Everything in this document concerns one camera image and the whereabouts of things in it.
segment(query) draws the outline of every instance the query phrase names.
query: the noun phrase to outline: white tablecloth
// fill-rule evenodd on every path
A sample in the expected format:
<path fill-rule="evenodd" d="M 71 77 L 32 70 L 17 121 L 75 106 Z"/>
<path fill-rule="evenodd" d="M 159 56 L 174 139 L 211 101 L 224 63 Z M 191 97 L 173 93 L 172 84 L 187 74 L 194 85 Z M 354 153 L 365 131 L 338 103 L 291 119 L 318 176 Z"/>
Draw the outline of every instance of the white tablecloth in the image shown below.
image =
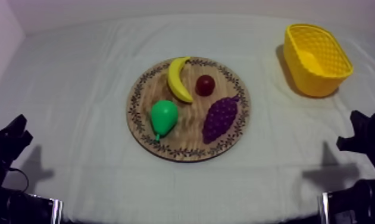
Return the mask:
<path fill-rule="evenodd" d="M 29 192 L 65 202 L 68 217 L 107 223 L 255 223 L 317 210 L 316 196 L 375 178 L 364 155 L 341 153 L 349 115 L 375 112 L 375 35 L 320 24 L 355 71 L 337 94 L 294 93 L 277 57 L 287 25 L 238 15 L 107 21 L 28 36 L 0 82 L 0 129 L 23 113 L 35 137 L 15 167 Z M 246 134 L 225 154 L 179 164 L 130 134 L 126 98 L 150 66 L 184 55 L 225 64 L 251 96 Z M 22 188 L 22 176 L 6 186 Z"/>

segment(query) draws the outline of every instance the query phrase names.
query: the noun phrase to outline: floral border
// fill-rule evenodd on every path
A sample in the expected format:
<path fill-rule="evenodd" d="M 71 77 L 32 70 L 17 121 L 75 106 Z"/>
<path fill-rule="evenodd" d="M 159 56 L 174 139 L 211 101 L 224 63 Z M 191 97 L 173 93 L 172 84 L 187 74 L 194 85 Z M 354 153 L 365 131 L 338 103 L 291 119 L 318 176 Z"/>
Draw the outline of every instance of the floral border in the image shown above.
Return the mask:
<path fill-rule="evenodd" d="M 226 140 L 220 140 L 217 146 L 210 148 L 209 150 L 199 148 L 172 149 L 169 145 L 161 144 L 160 142 L 156 141 L 154 138 L 151 138 L 150 135 L 147 134 L 142 135 L 140 137 L 140 140 L 142 140 L 145 144 L 150 145 L 157 152 L 167 153 L 172 158 L 176 158 L 177 156 L 197 156 L 199 160 L 201 158 L 206 159 L 204 158 L 205 156 L 209 156 L 209 158 L 211 158 L 228 150 L 234 144 L 235 138 L 238 138 L 243 134 L 243 127 L 246 126 L 246 121 L 249 117 L 249 101 L 245 95 L 244 88 L 239 83 L 239 79 L 234 77 L 234 75 L 231 72 L 229 72 L 225 66 L 218 65 L 218 63 L 216 63 L 215 61 L 207 61 L 199 58 L 189 60 L 186 63 L 191 65 L 216 67 L 218 71 L 223 74 L 223 76 L 226 78 L 228 82 L 232 82 L 234 84 L 233 88 L 237 91 L 237 97 L 239 98 L 239 104 L 242 107 L 242 111 L 237 115 L 237 119 L 235 121 L 235 124 L 233 125 L 233 133 L 228 134 Z M 145 131 L 145 125 L 142 122 L 142 115 L 140 114 L 140 112 L 137 111 L 137 108 L 142 97 L 141 92 L 143 90 L 143 86 L 149 79 L 152 79 L 157 73 L 162 72 L 169 66 L 170 63 L 165 63 L 162 66 L 158 66 L 152 69 L 150 72 L 143 74 L 140 77 L 139 82 L 133 89 L 133 95 L 130 99 L 130 107 L 128 113 L 130 114 L 131 120 L 135 124 L 136 130 L 139 132 L 139 134 L 142 134 Z"/>

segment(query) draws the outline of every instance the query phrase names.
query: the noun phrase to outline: toy banana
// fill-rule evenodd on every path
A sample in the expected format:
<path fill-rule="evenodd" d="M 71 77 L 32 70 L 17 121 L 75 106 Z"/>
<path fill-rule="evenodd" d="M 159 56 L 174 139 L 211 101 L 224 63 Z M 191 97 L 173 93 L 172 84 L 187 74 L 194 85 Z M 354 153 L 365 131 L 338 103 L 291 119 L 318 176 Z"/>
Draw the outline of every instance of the toy banana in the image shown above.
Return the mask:
<path fill-rule="evenodd" d="M 168 85 L 175 96 L 184 102 L 193 102 L 193 98 L 180 80 L 180 71 L 190 57 L 174 59 L 168 68 Z"/>

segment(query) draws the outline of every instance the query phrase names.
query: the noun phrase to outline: plastic basket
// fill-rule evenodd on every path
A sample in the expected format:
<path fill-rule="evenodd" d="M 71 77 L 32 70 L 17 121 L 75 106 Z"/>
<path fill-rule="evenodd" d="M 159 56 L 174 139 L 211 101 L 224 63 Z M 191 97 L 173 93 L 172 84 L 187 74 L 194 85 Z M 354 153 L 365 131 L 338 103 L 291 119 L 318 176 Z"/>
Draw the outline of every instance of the plastic basket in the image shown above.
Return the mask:
<path fill-rule="evenodd" d="M 283 55 L 297 88 L 312 97 L 332 94 L 353 72 L 333 35 L 311 24 L 286 29 Z"/>

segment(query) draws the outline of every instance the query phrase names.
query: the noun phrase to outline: round wooden tray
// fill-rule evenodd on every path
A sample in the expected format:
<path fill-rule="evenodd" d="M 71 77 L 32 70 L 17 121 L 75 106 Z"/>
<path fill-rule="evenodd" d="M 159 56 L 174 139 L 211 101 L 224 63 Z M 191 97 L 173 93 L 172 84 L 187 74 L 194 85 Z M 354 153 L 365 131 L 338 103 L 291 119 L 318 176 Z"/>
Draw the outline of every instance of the round wooden tray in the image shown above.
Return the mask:
<path fill-rule="evenodd" d="M 182 83 L 193 96 L 193 103 L 179 101 L 167 84 L 168 67 L 173 59 L 147 70 L 132 86 L 127 100 L 127 122 L 132 135 L 150 153 L 166 160 L 194 162 L 216 157 L 231 148 L 243 135 L 249 122 L 250 96 L 243 82 L 226 66 L 206 58 L 192 57 L 180 73 Z M 201 97 L 195 92 L 198 77 L 215 80 L 214 92 Z M 202 128 L 210 106 L 224 97 L 239 97 L 237 115 L 230 129 L 210 144 L 203 143 Z M 170 133 L 155 140 L 150 110 L 159 100 L 167 99 L 178 107 L 178 122 Z"/>

